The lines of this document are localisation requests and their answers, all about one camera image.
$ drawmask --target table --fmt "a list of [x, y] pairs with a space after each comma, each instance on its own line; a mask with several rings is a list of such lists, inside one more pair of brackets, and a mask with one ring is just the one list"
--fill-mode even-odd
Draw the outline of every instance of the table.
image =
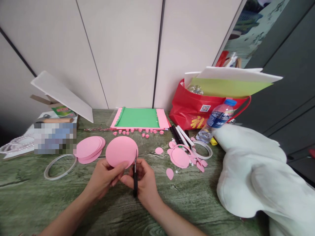
[[[97, 135], [102, 136], [107, 145], [115, 138], [112, 131], [84, 129], [108, 128], [112, 113], [112, 110], [93, 110], [94, 124], [80, 117], [77, 142]], [[197, 130], [189, 133], [194, 136]], [[129, 137], [138, 145], [139, 158], [144, 158], [152, 166], [164, 202], [202, 231], [224, 236], [268, 235], [266, 224], [261, 224], [257, 217], [242, 221], [219, 202], [216, 188], [225, 155], [219, 145], [211, 146], [213, 156], [207, 160], [204, 173], [196, 166], [179, 169], [170, 181], [166, 169], [171, 168], [174, 172], [176, 169], [167, 154], [171, 132], [150, 134], [146, 139], [135, 131]], [[155, 154], [157, 147], [162, 147], [164, 153]], [[58, 156], [28, 154], [0, 161], [0, 235], [40, 233], [83, 191], [97, 160], [87, 165], [77, 163], [62, 179], [44, 179], [46, 166]], [[89, 211], [75, 235], [165, 235], [165, 232], [132, 196], [132, 190], [118, 183]]]

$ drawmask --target white wardrobe door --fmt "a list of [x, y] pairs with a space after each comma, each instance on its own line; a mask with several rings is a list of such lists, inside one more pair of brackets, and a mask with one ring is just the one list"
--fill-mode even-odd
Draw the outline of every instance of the white wardrobe door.
[[1, 34], [0, 71], [0, 127], [20, 136], [42, 112], [51, 109], [30, 98], [43, 94], [30, 84], [33, 75]]
[[78, 0], [109, 108], [151, 108], [162, 0]]
[[166, 0], [155, 108], [171, 109], [185, 72], [212, 66], [242, 0]]
[[0, 26], [30, 67], [93, 108], [108, 108], [75, 0], [1, 0]]

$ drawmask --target wooden rolling pin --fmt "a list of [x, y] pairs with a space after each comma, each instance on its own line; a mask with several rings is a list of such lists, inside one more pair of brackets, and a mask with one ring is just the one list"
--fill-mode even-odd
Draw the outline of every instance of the wooden rolling pin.
[[35, 123], [72, 123], [73, 118], [46, 119], [39, 118]]

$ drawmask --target light green paper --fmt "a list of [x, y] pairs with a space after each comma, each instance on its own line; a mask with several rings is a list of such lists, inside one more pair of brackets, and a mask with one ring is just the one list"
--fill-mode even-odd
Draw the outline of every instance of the light green paper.
[[272, 83], [193, 78], [191, 85], [201, 86], [205, 96], [245, 98]]
[[160, 128], [156, 109], [123, 108], [115, 127]]

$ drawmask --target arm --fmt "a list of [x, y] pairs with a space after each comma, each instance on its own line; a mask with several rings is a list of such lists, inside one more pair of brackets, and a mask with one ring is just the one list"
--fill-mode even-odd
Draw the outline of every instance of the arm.
[[96, 164], [92, 177], [84, 191], [68, 206], [40, 236], [43, 235], [72, 235], [87, 211], [108, 192], [110, 187], [115, 186], [118, 178], [124, 173], [128, 163], [122, 163], [112, 168], [106, 159], [99, 160]]
[[[153, 218], [163, 227], [167, 235], [205, 235], [200, 229], [182, 218], [179, 214], [170, 209], [158, 194], [153, 169], [144, 159], [137, 160], [138, 172], [138, 199]], [[132, 168], [129, 175], [120, 179], [130, 188], [134, 187]]]

